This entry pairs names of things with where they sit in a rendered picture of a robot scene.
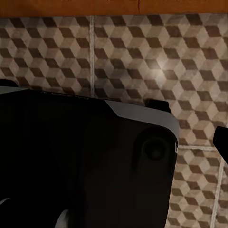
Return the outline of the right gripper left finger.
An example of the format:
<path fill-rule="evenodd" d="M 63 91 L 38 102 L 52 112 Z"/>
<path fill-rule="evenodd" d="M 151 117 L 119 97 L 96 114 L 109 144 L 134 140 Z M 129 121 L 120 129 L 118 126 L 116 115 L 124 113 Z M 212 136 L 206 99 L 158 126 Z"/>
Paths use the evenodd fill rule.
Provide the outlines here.
<path fill-rule="evenodd" d="M 25 144 L 20 126 L 0 132 L 0 183 Z"/>

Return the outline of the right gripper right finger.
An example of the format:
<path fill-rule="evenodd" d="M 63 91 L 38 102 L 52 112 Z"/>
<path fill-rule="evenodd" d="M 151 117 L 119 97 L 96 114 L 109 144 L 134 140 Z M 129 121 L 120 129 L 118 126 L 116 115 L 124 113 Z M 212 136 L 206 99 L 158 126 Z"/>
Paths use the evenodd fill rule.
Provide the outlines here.
<path fill-rule="evenodd" d="M 214 133 L 213 143 L 228 164 L 228 128 L 218 126 Z"/>

